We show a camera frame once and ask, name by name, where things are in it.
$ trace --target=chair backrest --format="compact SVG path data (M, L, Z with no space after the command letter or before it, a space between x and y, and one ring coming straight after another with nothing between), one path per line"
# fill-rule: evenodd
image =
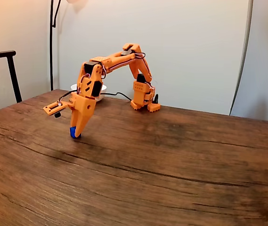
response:
M13 90L14 90L15 96L16 96L16 102L19 103L22 101L22 97L21 97L19 85L17 83L15 65L13 63L13 56L15 56L15 55L16 55L16 52L13 50L0 52L0 58L3 58L3 57L7 58L11 82L12 82Z

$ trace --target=cable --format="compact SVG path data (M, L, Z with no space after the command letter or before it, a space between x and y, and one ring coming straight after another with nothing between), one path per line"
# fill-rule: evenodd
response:
M60 1L58 1L58 5L57 5L57 11L55 12L55 16L54 16L54 22L53 22L53 27L55 28L57 25L57 13L58 13L58 9L59 9L59 5L60 5Z
M58 105L61 105L61 101L62 101L62 99L63 99L65 96L69 95L69 94L72 93L72 92L76 92L76 91L77 91L77 90L72 90L72 91L69 91L69 92L63 94L63 95L58 99Z
M135 58L136 59L143 59L143 58L145 58L145 56L146 56L146 54L145 53L135 53Z
M116 96L117 94L121 94L123 95L125 98L127 98L129 101L131 101L132 99L129 98L127 95L121 93L121 92L117 92L117 93L101 93L101 95L111 95L111 96Z

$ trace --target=robotic arm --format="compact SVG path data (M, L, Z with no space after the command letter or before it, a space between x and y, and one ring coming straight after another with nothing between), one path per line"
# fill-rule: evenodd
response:
M43 109L48 115L57 116L58 112L69 107L72 111L70 134L73 138L80 137L94 113L95 98L100 96L102 80L107 74L126 65L130 66L136 79L133 85L134 98L130 105L135 110L147 105L150 112L158 111L158 95L154 96L155 88L150 83L152 75L145 60L145 53L141 52L138 44L125 44L122 52L107 57L98 56L83 63L77 80L77 90L71 93L69 101L61 101L60 98Z

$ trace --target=black lamp pole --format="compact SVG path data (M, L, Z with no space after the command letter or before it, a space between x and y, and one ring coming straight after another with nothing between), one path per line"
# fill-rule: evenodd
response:
M53 0L51 0L51 7L50 7L50 42L49 42L49 48L50 48L50 85L51 85L51 91L53 90L53 52L52 52L52 36L53 36L53 28L56 28L56 22L57 22L57 13L60 5L60 1L58 1L57 5L57 11L55 12L54 16L54 22L53 22Z
M53 0L51 0L51 7L50 7L50 85L51 91L53 90L53 56L52 56L52 35L53 35Z

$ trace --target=white bowl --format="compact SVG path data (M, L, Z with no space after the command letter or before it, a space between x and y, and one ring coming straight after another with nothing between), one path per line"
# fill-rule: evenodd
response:
M71 90L76 90L77 89L77 84L73 84L71 86ZM106 92L106 85L102 85L101 88L101 93L105 93ZM96 101L102 100L102 98L104 98L105 95L100 95L99 98L96 98Z

